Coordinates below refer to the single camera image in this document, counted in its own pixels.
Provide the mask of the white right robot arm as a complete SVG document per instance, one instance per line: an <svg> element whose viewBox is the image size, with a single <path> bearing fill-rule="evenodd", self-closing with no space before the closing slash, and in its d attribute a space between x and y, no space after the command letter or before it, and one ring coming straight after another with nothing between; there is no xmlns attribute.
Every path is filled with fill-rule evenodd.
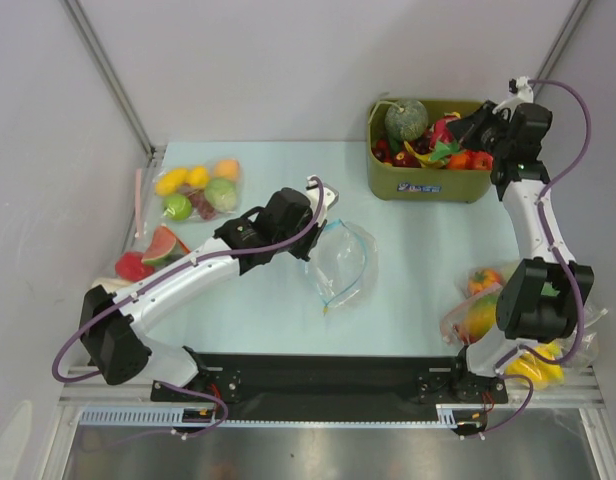
<svg viewBox="0 0 616 480"><path fill-rule="evenodd" d="M524 354L555 365L574 354L551 359L538 346L568 337L576 344L582 340L594 273L575 260L553 212L556 180L539 159L552 119L551 111L529 101L514 107L486 101L448 125L461 146L492 155L490 179L513 223L521 257L499 294L494 325L464 348L465 367L449 376L450 391L461 401L474 400L485 389L484 377L502 376Z"/></svg>

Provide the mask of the blue zip top bag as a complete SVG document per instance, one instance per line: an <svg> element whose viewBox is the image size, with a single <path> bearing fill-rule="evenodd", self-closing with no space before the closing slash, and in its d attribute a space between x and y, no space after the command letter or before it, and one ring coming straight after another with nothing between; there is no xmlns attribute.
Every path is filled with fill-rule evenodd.
<svg viewBox="0 0 616 480"><path fill-rule="evenodd" d="M325 229L304 267L305 278L317 293L322 314L356 308L376 286L379 248L360 225L338 219Z"/></svg>

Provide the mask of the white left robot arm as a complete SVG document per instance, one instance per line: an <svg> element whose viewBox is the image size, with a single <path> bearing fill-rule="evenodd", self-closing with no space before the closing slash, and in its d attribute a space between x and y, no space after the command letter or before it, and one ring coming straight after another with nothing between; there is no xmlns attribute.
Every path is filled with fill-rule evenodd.
<svg viewBox="0 0 616 480"><path fill-rule="evenodd" d="M197 249L144 280L109 292L102 285L84 296L80 341L109 385L140 375L166 381L187 400L202 397L208 376L194 352L150 338L176 308L220 282L269 263L282 252L307 261L327 224L337 191L310 180L299 192L282 188L217 228Z"/></svg>

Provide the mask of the red apple from bag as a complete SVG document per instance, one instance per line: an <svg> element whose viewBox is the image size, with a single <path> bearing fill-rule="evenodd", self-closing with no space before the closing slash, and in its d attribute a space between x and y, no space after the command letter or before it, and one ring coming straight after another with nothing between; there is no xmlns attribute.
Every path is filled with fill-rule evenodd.
<svg viewBox="0 0 616 480"><path fill-rule="evenodd" d="M471 152L468 167L470 170L491 171L493 168L493 156L487 152Z"/></svg>

